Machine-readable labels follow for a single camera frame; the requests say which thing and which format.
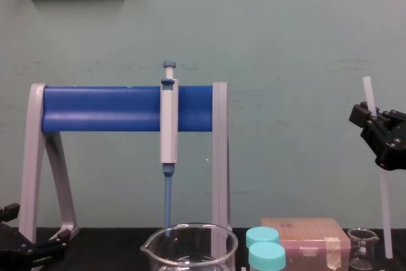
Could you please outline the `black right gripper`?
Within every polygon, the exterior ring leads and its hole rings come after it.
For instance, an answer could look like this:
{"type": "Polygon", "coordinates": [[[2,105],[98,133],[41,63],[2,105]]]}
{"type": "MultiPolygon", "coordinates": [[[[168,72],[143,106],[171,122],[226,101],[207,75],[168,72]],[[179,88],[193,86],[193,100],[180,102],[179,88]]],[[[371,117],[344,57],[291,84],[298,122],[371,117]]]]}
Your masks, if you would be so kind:
{"type": "Polygon", "coordinates": [[[360,136],[376,155],[375,163],[384,170],[405,170],[406,114],[397,110],[377,112],[367,102],[356,104],[349,121],[362,129],[360,136]]]}

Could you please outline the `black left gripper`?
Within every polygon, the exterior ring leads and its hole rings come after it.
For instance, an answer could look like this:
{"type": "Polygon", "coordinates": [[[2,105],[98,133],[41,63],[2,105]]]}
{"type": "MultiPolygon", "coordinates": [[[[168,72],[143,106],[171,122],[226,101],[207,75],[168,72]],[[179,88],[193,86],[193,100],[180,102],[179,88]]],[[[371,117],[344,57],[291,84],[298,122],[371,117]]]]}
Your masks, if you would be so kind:
{"type": "Polygon", "coordinates": [[[70,241],[70,230],[57,233],[42,244],[34,244],[17,228],[6,222],[17,219],[18,203],[0,208],[1,222],[1,270],[32,270],[49,262],[61,260],[70,241]]]}

